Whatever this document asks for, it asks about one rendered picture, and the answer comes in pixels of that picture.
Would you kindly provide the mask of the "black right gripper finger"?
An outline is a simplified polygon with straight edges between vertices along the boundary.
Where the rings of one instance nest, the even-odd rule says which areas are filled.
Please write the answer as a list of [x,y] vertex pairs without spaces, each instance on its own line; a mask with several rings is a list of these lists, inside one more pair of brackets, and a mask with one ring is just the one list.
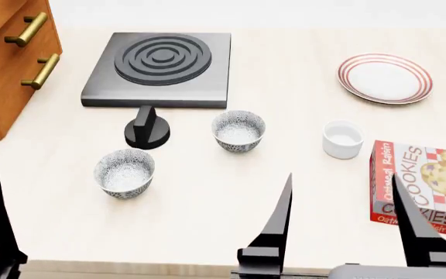
[[408,267],[446,267],[446,239],[421,213],[403,182],[392,176],[393,204]]
[[283,272],[286,241],[293,199],[290,174],[276,207],[262,232],[246,247],[237,252],[240,274],[281,274]]

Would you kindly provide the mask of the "patterned black white bowl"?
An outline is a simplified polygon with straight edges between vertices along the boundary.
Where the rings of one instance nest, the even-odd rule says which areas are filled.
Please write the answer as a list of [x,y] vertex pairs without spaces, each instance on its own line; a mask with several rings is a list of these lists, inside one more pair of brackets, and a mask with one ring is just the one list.
[[211,123],[218,145],[231,153],[246,153],[256,148],[266,131],[266,123],[257,114],[244,110],[226,110]]
[[128,148],[104,155],[94,167],[94,180],[107,195],[130,199],[150,186],[155,161],[144,150]]

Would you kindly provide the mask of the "white ramekin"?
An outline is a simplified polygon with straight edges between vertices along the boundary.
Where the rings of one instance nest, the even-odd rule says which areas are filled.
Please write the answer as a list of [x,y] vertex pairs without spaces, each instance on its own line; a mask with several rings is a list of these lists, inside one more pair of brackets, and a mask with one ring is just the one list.
[[339,160],[350,160],[359,155],[364,136],[353,122],[333,120],[323,127],[323,151]]

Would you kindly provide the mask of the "white red-striped plate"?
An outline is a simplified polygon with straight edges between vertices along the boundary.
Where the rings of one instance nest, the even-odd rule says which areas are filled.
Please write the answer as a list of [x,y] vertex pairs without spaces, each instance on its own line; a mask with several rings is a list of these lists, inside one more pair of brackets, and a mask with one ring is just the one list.
[[434,81],[416,62],[388,53],[363,53],[341,62],[337,72],[340,85],[370,102],[405,105],[431,95]]

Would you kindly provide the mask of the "red oatmeal raisin cookies box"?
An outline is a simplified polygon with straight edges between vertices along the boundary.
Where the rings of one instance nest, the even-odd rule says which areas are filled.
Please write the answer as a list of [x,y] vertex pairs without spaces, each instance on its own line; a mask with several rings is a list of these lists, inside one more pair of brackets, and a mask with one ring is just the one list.
[[396,174],[422,215],[446,234],[446,150],[377,140],[369,160],[370,219],[396,225]]

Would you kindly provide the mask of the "black flat stove base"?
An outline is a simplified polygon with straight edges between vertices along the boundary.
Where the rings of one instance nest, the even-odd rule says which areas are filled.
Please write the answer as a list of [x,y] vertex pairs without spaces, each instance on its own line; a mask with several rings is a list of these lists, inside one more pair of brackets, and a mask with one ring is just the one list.
[[204,41],[212,53],[210,67],[200,76],[184,83],[149,86],[132,83],[117,74],[116,52],[127,43],[154,33],[111,35],[91,76],[81,92],[81,104],[88,107],[225,109],[232,47],[230,33],[180,33]]

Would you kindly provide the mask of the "black stove knob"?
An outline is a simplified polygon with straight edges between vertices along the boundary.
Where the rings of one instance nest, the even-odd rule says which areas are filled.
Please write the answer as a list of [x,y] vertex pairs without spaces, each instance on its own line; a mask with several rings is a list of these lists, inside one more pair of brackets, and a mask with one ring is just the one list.
[[162,146],[170,138],[170,125],[156,114],[152,106],[141,106],[135,119],[124,130],[126,143],[131,148],[152,150]]

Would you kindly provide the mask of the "black ringed stove burner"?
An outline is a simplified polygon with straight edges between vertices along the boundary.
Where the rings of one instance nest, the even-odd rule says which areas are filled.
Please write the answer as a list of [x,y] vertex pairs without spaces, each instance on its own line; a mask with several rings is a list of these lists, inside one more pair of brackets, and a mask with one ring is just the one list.
[[154,33],[122,46],[115,54],[114,67],[132,83],[164,86],[200,76],[211,61],[209,46],[195,36]]

